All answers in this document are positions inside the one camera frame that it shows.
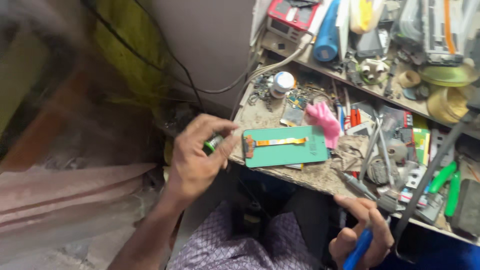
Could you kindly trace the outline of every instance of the brown tape roll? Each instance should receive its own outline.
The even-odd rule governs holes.
[[[420,75],[413,70],[407,70],[398,77],[400,85],[404,88],[414,87],[421,82]]]

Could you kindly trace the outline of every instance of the orange flex cable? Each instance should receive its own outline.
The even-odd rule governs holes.
[[[450,0],[444,0],[445,16],[445,40],[447,42],[448,52],[455,53],[455,44],[453,44],[452,33],[450,32]]]

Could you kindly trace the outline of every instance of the hand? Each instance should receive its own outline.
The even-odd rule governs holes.
[[[349,253],[355,248],[357,239],[365,229],[366,222],[372,222],[373,240],[365,255],[357,263],[357,270],[364,270],[379,265],[390,253],[394,244],[393,236],[387,222],[377,209],[377,204],[364,198],[348,198],[342,195],[334,196],[335,202],[346,208],[359,223],[350,228],[343,228],[338,236],[330,242],[329,250],[339,269]]]
[[[187,208],[207,190],[222,166],[226,168],[228,156],[240,142],[240,137],[231,134],[236,128],[237,125],[229,120],[201,114],[175,139],[172,167],[164,192],[173,195],[182,208]],[[202,150],[204,142],[214,132],[219,132],[225,140],[207,156]]]

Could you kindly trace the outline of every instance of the blue container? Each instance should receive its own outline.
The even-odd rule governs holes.
[[[318,61],[330,61],[338,54],[338,33],[336,31],[336,13],[340,0],[333,0],[318,31],[313,46],[313,57]]]

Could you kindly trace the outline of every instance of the fingers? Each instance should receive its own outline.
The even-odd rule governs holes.
[[[335,261],[343,261],[355,248],[357,234],[349,228],[343,228],[338,236],[330,242],[328,249]]]
[[[339,206],[347,209],[359,222],[365,223],[369,220],[368,209],[356,199],[342,195],[335,195],[333,198]]]
[[[228,135],[236,128],[238,126],[232,121],[208,114],[201,114],[187,126],[185,132],[195,140],[203,142],[209,139],[213,132],[221,132],[224,135]]]
[[[382,263],[394,244],[389,226],[380,212],[377,209],[370,209],[369,216],[372,221],[373,240],[363,260],[359,262],[366,268]]]
[[[240,142],[239,136],[230,135],[215,149],[208,158],[218,168],[220,168],[233,151],[233,148]]]
[[[372,221],[373,238],[379,240],[378,244],[380,244],[381,247],[390,249],[395,241],[392,233],[390,232],[388,223],[385,221],[378,209],[370,209],[369,215],[370,220]]]
[[[367,209],[377,208],[377,203],[366,198],[357,198],[357,201],[365,206]]]

